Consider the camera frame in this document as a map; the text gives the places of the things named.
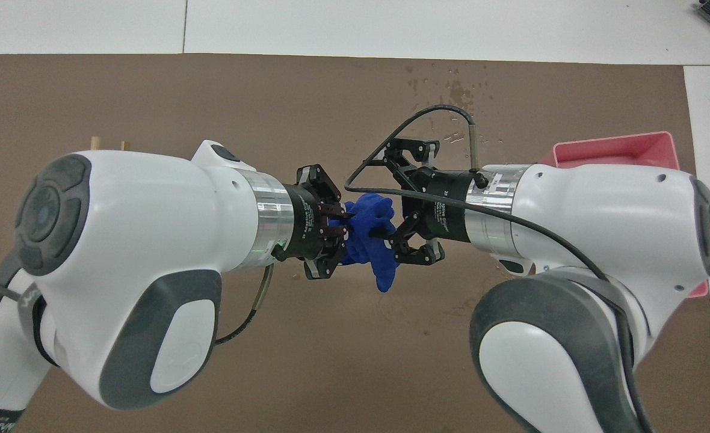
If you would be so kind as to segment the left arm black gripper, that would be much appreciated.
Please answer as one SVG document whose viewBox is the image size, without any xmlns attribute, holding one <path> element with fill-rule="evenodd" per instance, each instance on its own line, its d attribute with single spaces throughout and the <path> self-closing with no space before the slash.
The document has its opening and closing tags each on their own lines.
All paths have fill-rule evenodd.
<svg viewBox="0 0 710 433">
<path fill-rule="evenodd" d="M 297 170 L 297 185 L 284 184 L 294 210 L 294 227 L 290 240 L 276 246 L 274 258 L 295 257 L 304 260 L 309 280 L 328 279 L 346 252 L 346 225 L 322 227 L 321 214 L 332 218 L 351 218 L 342 206 L 341 192 L 322 165 L 305 165 Z"/>
</svg>

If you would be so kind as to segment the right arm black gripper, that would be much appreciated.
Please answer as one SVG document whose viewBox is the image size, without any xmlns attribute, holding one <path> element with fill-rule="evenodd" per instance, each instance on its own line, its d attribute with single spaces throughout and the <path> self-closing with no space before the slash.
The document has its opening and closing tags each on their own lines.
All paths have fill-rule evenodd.
<svg viewBox="0 0 710 433">
<path fill-rule="evenodd" d="M 367 165 L 386 167 L 402 188 L 465 201 L 474 175 L 471 171 L 435 170 L 438 140 L 390 140 Z M 429 266 L 444 259 L 444 249 L 436 238 L 468 241 L 465 209 L 406 197 L 404 222 L 390 234 L 390 247 L 397 263 Z M 418 233 L 427 239 L 413 248 L 409 239 Z"/>
</svg>

